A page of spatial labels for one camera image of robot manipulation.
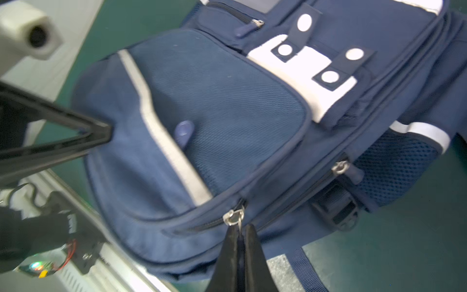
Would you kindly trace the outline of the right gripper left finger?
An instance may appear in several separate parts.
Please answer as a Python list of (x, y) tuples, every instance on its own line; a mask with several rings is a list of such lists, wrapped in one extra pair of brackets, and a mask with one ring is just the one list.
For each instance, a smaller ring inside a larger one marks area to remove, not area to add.
[(237, 225), (228, 227), (221, 253), (206, 292), (240, 292), (242, 235)]

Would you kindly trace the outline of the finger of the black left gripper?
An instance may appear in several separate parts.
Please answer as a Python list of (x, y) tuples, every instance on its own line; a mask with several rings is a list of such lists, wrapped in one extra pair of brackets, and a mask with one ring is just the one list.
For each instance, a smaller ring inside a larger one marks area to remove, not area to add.
[(86, 155), (112, 127), (1, 83), (1, 186)]

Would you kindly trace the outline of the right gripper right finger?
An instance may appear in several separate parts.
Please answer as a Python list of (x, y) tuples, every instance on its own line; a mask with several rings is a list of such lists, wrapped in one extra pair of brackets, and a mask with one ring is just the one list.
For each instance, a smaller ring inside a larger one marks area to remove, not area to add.
[(278, 292), (254, 225), (245, 227), (243, 276), (246, 292)]

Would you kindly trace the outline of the navy blue backpack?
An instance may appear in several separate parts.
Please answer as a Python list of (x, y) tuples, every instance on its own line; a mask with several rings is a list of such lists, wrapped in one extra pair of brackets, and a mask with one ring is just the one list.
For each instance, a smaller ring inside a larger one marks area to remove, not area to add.
[(447, 1), (200, 1), (92, 64), (72, 95), (109, 123), (85, 156), (117, 244), (209, 278), (227, 230), (291, 253), (393, 203), (467, 133), (467, 16)]

